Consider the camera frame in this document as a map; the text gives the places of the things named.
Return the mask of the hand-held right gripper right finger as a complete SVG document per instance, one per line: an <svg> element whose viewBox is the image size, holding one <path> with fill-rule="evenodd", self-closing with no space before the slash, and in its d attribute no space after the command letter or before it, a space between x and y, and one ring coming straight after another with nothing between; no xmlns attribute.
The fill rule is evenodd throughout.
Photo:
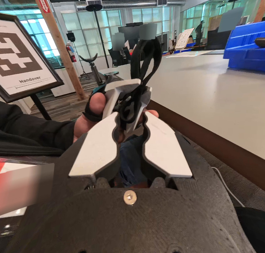
<svg viewBox="0 0 265 253"><path fill-rule="evenodd" d="M143 126L142 171L146 177L191 178L191 169L173 129L147 111Z"/></svg>

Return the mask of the wooden pillar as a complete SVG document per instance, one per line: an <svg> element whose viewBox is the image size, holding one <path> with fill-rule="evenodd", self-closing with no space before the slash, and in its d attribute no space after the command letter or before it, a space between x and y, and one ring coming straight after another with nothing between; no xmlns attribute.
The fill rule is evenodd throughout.
<svg viewBox="0 0 265 253"><path fill-rule="evenodd" d="M74 69L73 63L71 62L68 51L66 50L64 40L61 36L57 23L55 21L54 15L52 13L51 7L48 3L48 0L35 0L38 8L40 9L42 16L48 26L48 29L51 33L51 36L55 42L55 45L59 51L62 62L65 66L65 69L68 73L68 76L71 80L71 83L75 89L78 100L87 99L85 92L81 86L78 75Z"/></svg>

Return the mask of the person's left forearm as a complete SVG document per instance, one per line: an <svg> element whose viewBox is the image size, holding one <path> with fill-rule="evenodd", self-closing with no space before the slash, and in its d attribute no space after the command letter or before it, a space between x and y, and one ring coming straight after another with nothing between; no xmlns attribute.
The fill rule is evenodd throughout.
<svg viewBox="0 0 265 253"><path fill-rule="evenodd" d="M61 156L74 141L75 122L57 122L24 114L0 102L1 156Z"/></svg>

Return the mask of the person's left hand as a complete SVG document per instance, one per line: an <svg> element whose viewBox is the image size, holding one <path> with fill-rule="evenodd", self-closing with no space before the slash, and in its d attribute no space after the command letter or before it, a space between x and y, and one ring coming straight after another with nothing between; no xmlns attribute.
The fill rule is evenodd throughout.
<svg viewBox="0 0 265 253"><path fill-rule="evenodd" d="M91 100L89 102L89 108L90 110L96 114L100 115L103 113L104 108L106 106L106 97L102 93L95 93L94 95L91 96ZM149 112L153 114L155 117L159 117L159 114L155 110L144 110L143 112ZM141 114L138 124L142 122L143 119L143 113ZM84 114L82 114L75 122L74 125L74 135L73 135L73 143L76 142L83 134L87 133L90 129L92 129L97 122L92 122L89 119L87 119ZM124 139L124 131L119 128L119 139L118 143L121 144Z"/></svg>

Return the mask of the white poster board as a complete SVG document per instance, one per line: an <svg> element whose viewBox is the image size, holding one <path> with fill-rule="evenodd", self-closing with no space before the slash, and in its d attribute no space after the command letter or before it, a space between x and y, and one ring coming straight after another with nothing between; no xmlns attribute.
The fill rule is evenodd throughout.
<svg viewBox="0 0 265 253"><path fill-rule="evenodd" d="M192 34L193 30L194 28L186 29L181 33L179 39L176 42L175 50L184 49L186 47L189 36Z"/></svg>

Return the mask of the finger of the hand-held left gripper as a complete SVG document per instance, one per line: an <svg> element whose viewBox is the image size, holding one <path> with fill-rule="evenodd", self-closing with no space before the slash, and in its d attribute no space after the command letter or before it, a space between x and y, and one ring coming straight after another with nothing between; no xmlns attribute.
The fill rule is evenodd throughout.
<svg viewBox="0 0 265 253"><path fill-rule="evenodd" d="M138 121L141 116L141 80L129 79L108 83L105 86L107 104L102 119L113 112L120 115L122 121Z"/></svg>
<svg viewBox="0 0 265 253"><path fill-rule="evenodd" d="M127 131L134 131L137 128L140 116L151 100L151 94L152 94L152 87L147 87L147 91L145 91L141 95L140 102L139 102L139 105L140 105L139 110L134 111L134 102L130 106L127 107L127 110L129 110L128 112L129 118L133 117L134 112L136 112L136 119L132 123L127 124Z"/></svg>

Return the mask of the red fire extinguisher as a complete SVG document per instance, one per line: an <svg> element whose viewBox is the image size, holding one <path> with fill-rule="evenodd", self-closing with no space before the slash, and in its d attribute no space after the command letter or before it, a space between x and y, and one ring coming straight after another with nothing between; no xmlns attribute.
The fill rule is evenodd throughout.
<svg viewBox="0 0 265 253"><path fill-rule="evenodd" d="M74 49L72 48L71 43L70 42L67 42L66 45L65 45L65 47L66 47L66 50L67 50L67 52L69 54L69 57L71 59L71 62L72 63L75 63L76 62L76 58L75 58Z"/></svg>

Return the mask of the black screen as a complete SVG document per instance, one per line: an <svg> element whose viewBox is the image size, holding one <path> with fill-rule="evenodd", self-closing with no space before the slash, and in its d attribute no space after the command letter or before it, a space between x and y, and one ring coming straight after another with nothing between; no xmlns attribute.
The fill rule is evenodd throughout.
<svg viewBox="0 0 265 253"><path fill-rule="evenodd" d="M127 23L126 26L118 27L118 32L124 34L125 42L128 41L129 49L133 49L139 41L139 29L143 22Z"/></svg>

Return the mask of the framed marker sign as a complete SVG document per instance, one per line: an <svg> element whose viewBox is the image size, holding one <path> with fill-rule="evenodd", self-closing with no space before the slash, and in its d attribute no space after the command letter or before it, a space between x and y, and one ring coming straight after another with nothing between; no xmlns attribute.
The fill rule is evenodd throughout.
<svg viewBox="0 0 265 253"><path fill-rule="evenodd" d="M0 95L6 103L31 97L46 120L48 112L37 97L64 83L25 30L17 16L0 14Z"/></svg>

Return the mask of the black speaker on tripod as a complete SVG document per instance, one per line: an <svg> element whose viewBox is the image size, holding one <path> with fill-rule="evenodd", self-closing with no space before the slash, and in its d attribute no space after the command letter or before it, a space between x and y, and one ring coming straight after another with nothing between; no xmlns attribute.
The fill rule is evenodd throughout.
<svg viewBox="0 0 265 253"><path fill-rule="evenodd" d="M81 59L79 57L79 54L78 54L78 51L77 51L77 48L76 48L76 45L75 45L75 35L74 35L74 33L71 30L69 30L69 31L67 31L66 36L67 36L67 39L73 45L73 54L74 54L75 60L76 60L76 62L79 61L81 69L82 69L82 74L80 75L79 80L83 80L83 79L87 80L88 79L88 73L85 72L84 67L82 65L82 62L81 62Z"/></svg>

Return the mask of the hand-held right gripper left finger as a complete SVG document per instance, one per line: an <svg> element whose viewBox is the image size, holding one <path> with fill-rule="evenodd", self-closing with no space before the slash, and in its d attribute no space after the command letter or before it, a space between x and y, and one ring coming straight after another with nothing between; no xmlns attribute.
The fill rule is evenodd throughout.
<svg viewBox="0 0 265 253"><path fill-rule="evenodd" d="M87 133L69 177L114 178L119 169L120 116L113 112Z"/></svg>

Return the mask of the blue plastic bin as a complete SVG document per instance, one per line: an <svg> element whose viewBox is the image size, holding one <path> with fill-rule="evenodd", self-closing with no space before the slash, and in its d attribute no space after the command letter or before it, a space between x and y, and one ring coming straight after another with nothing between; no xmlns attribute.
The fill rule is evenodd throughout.
<svg viewBox="0 0 265 253"><path fill-rule="evenodd" d="M235 27L223 55L228 67L265 72L265 48L254 42L258 37L265 37L265 21Z"/></svg>

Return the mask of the person's blue jeans leg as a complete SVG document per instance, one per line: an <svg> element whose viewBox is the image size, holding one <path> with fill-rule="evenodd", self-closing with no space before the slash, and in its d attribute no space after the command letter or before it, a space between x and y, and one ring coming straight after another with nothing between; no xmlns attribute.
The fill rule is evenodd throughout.
<svg viewBox="0 0 265 253"><path fill-rule="evenodd" d="M141 171L143 135L131 135L120 146L119 178L124 187L147 187L148 180Z"/></svg>

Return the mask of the black saddle stool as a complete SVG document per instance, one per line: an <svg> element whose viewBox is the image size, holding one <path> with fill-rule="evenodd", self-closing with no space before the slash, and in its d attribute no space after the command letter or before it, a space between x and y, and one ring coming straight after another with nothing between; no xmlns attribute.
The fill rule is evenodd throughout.
<svg viewBox="0 0 265 253"><path fill-rule="evenodd" d="M98 53L96 53L96 55L90 59L85 59L81 55L78 55L78 56L84 62L89 63L89 65L91 67L92 74L93 74L94 79L95 79L98 86L103 85L108 80L109 76L112 76L112 75L116 76L119 73L118 71L109 72L106 74L99 73L99 71L98 71L98 69L94 63L94 61L97 59Z"/></svg>

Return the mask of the black floor lamp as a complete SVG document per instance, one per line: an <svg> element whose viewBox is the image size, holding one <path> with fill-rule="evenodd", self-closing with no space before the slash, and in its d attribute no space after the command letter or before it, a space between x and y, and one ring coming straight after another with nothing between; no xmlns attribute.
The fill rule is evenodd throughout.
<svg viewBox="0 0 265 253"><path fill-rule="evenodd" d="M103 8L103 6L101 4L96 3L96 1L92 1L92 4L88 4L87 3L86 11L93 12L94 15L95 15L95 19L96 19L96 23L97 23L100 39L101 39L101 44L102 44L102 48L103 48L103 52L104 52L104 57L105 57L105 60L106 60L107 68L109 68L108 58L107 58L107 54L106 54L106 51L105 51L104 41L103 41L103 37L102 37L101 29L100 29L100 24L99 24L99 20L98 20L98 16L97 16L97 12L102 10L102 8Z"/></svg>

